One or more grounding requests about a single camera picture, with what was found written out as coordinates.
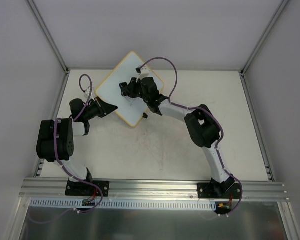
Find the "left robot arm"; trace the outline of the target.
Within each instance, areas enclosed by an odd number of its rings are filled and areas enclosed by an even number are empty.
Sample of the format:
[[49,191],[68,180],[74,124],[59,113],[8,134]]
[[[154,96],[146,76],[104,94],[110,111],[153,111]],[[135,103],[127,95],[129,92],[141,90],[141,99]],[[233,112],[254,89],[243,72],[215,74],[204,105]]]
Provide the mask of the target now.
[[83,195],[89,195],[94,191],[95,184],[89,169],[72,160],[74,137],[87,136],[90,132],[90,120],[104,118],[118,107],[99,97],[86,103],[76,98],[69,106],[70,117],[43,120],[40,123],[36,152],[40,159],[58,165],[67,174],[69,181],[77,183],[77,189]]

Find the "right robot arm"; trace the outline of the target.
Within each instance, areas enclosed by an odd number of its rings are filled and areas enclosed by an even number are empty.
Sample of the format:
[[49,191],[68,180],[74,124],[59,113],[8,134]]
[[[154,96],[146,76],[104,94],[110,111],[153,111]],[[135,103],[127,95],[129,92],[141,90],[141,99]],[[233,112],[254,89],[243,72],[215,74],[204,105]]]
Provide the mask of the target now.
[[224,132],[206,105],[187,108],[171,102],[169,97],[159,92],[152,77],[142,80],[133,77],[130,83],[122,82],[119,86],[122,96],[142,99],[152,113],[185,123],[191,140],[202,149],[211,170],[211,180],[198,194],[200,198],[233,197],[232,188],[236,180],[227,170],[218,149]]

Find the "yellow framed whiteboard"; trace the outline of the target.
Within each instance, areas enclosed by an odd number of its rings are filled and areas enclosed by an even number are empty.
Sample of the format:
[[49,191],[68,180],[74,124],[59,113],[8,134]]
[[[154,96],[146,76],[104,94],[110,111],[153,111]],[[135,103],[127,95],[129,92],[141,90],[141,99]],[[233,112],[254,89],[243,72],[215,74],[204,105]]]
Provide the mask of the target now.
[[140,97],[123,96],[120,84],[129,84],[132,78],[137,78],[136,68],[144,63],[136,52],[129,52],[95,89],[95,95],[103,102],[117,106],[115,113],[130,127],[136,127],[149,108]]

